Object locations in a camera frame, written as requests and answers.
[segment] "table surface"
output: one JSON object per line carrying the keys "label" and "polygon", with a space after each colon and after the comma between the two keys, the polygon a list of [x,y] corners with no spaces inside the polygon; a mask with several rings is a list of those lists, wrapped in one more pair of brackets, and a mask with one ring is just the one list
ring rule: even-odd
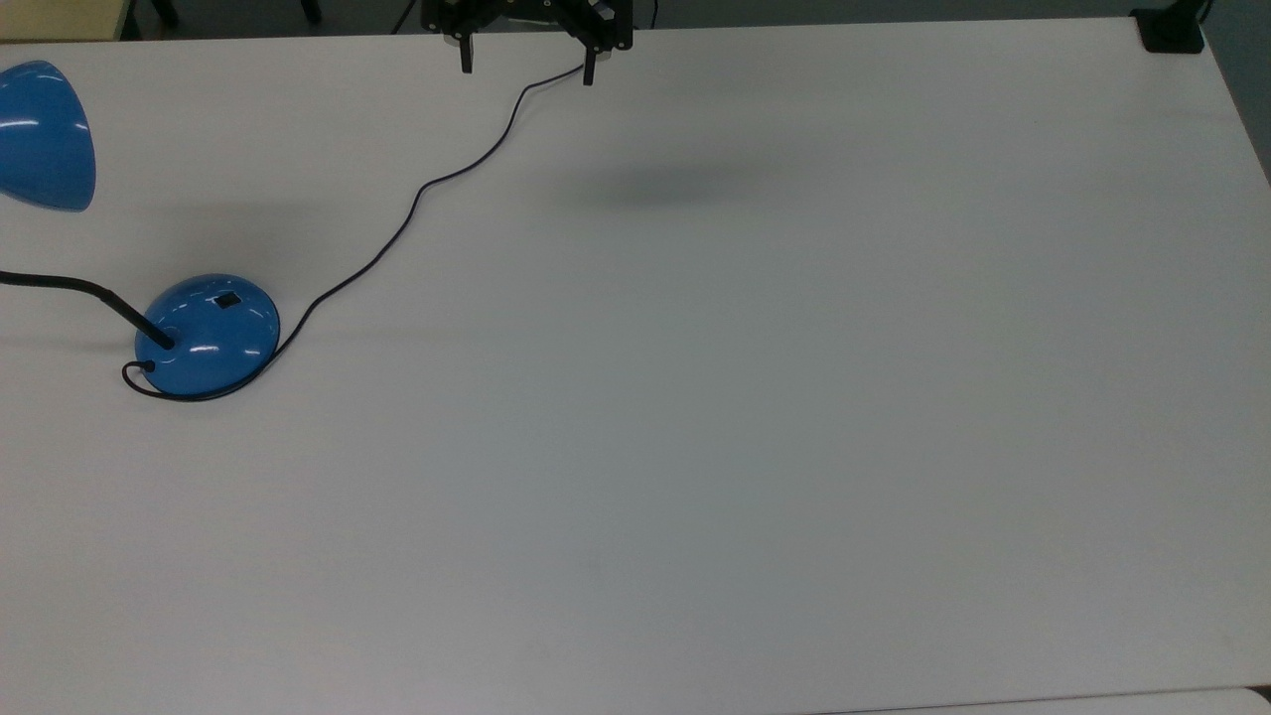
{"label": "table surface", "polygon": [[0,42],[119,38],[128,0],[0,0]]}
{"label": "table surface", "polygon": [[[1129,19],[658,30],[535,93],[257,385],[5,288],[6,712],[774,715],[1271,682],[1271,188]],[[10,46],[4,265],[290,329],[561,34]]]}

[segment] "lamp base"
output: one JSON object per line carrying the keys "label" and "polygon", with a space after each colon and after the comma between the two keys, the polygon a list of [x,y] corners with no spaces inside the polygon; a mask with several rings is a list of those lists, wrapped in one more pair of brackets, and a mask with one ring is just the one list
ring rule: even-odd
{"label": "lamp base", "polygon": [[146,380],[168,395],[205,395],[231,387],[263,368],[278,344],[278,310],[255,283],[210,273],[163,292],[146,319],[172,335],[164,349],[137,333],[137,361],[153,362]]}

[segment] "desk lamp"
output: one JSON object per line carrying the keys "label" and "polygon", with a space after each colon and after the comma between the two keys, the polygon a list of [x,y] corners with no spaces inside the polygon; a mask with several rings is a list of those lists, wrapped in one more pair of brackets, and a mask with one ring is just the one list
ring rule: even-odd
{"label": "desk lamp", "polygon": [[[43,61],[0,72],[0,192],[64,211],[93,201],[97,160],[88,118],[66,76]],[[145,315],[81,278],[0,271],[0,283],[60,287],[100,298],[132,323],[146,380],[172,396],[215,396],[263,371],[278,342],[278,311],[247,278],[202,274],[164,291]]]}

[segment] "black cable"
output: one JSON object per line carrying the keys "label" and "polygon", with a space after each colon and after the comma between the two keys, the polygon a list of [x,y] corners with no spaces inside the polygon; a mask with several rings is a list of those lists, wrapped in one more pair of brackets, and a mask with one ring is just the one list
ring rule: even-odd
{"label": "black cable", "polygon": [[137,384],[132,382],[132,378],[128,376],[128,371],[130,370],[137,368],[137,370],[140,370],[140,371],[142,371],[145,373],[153,373],[155,371],[154,362],[150,362],[150,361],[145,361],[145,362],[142,362],[142,361],[133,361],[133,362],[123,366],[123,370],[121,371],[121,373],[123,375],[123,382],[127,384],[128,387],[131,387],[133,391],[136,391],[136,392],[139,392],[141,395],[145,395],[146,398],[154,398],[156,400],[168,400],[168,401],[172,401],[172,403],[206,403],[208,400],[216,400],[219,398],[225,398],[226,395],[231,395],[231,394],[238,392],[239,390],[247,387],[249,384],[252,384],[253,381],[255,381],[255,378],[261,377],[261,375],[264,373],[264,371],[268,370],[269,366],[272,366],[278,359],[278,356],[282,354],[283,351],[286,351],[287,347],[291,345],[291,342],[294,339],[296,339],[296,334],[299,334],[300,329],[305,326],[306,321],[309,321],[309,315],[311,315],[313,311],[319,305],[323,304],[323,301],[325,301],[332,295],[336,295],[341,290],[344,290],[346,287],[348,287],[350,283],[352,283],[357,278],[362,277],[367,271],[370,271],[371,268],[374,268],[375,264],[380,262],[380,258],[383,258],[384,254],[388,253],[390,248],[393,248],[393,245],[398,241],[398,239],[402,237],[402,234],[405,232],[407,226],[411,225],[411,220],[414,218],[414,212],[419,207],[419,199],[423,198],[423,193],[426,190],[428,190],[433,185],[437,185],[440,183],[446,183],[447,180],[451,180],[451,179],[455,179],[455,178],[459,178],[459,177],[466,174],[468,171],[470,171],[470,170],[475,169],[477,166],[484,164],[486,160],[489,159],[494,154],[494,151],[498,151],[500,146],[502,146],[503,142],[507,141],[507,136],[512,132],[512,126],[516,123],[516,114],[521,110],[521,103],[525,102],[525,95],[529,94],[530,90],[538,89],[538,88],[540,88],[543,85],[547,85],[547,84],[552,84],[554,81],[561,81],[562,79],[566,79],[568,76],[576,75],[580,71],[582,71],[582,65],[578,65],[577,67],[574,67],[574,69],[572,69],[572,70],[569,70],[567,72],[561,72],[561,74],[558,74],[555,76],[550,76],[548,79],[539,80],[539,81],[535,81],[533,84],[525,85],[525,89],[521,89],[520,97],[516,98],[516,104],[512,107],[512,114],[511,114],[511,117],[508,117],[507,126],[503,127],[503,133],[500,135],[498,141],[496,141],[493,146],[491,146],[488,150],[486,150],[486,152],[482,154],[480,157],[477,159],[475,161],[473,161],[472,164],[468,164],[466,166],[464,166],[464,168],[461,168],[459,170],[451,171],[451,173],[449,173],[449,174],[446,174],[444,177],[435,178],[435,179],[425,183],[423,185],[421,185],[419,190],[414,192],[414,199],[411,202],[411,210],[407,212],[405,220],[403,220],[402,225],[398,226],[398,230],[393,234],[393,237],[390,237],[388,240],[388,243],[385,243],[384,246],[380,248],[379,253],[376,253],[375,257],[371,258],[371,260],[369,263],[366,263],[365,265],[362,265],[357,272],[355,272],[353,274],[348,276],[347,278],[339,281],[336,284],[336,287],[332,287],[327,292],[324,292],[324,293],[319,295],[318,297],[315,297],[314,301],[309,304],[309,307],[305,309],[304,314],[300,315],[300,320],[296,321],[296,326],[291,328],[291,334],[287,335],[287,339],[282,340],[282,344],[280,344],[278,347],[275,348],[273,353],[269,354],[269,359],[266,361],[259,368],[257,368],[257,371],[254,373],[252,373],[250,376],[243,378],[241,381],[239,381],[239,382],[236,382],[236,384],[234,384],[234,385],[231,385],[229,387],[225,387],[225,389],[221,389],[221,390],[217,390],[217,391],[203,392],[203,394],[198,394],[198,395],[168,395],[168,394],[164,394],[164,392],[155,392],[155,391],[151,391],[151,390],[146,390],[146,389],[139,386]]}
{"label": "black cable", "polygon": [[402,29],[402,25],[405,24],[405,19],[411,17],[411,10],[414,9],[414,4],[418,1],[419,0],[411,0],[405,4],[405,10],[402,10],[402,17],[398,18],[398,24],[393,25],[393,32],[389,34],[397,34]]}

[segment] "lamp shade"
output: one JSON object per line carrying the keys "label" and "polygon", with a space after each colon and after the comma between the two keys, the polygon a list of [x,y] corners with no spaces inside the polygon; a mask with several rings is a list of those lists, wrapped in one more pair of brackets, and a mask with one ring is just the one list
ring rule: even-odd
{"label": "lamp shade", "polygon": [[83,211],[95,185],[88,118],[66,76],[44,61],[0,72],[0,192]]}

